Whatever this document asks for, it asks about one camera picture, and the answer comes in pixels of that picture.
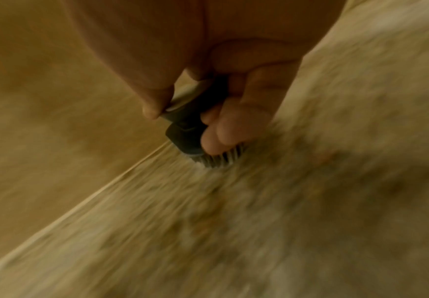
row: hand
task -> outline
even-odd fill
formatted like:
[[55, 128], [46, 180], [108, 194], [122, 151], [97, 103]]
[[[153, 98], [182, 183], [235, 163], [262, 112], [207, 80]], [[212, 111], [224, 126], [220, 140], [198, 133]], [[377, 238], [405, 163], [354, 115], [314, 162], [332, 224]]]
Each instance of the hand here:
[[258, 137], [282, 103], [303, 56], [345, 0], [64, 0], [96, 54], [157, 118], [186, 70], [229, 76], [230, 96], [202, 115], [201, 144], [216, 155]]

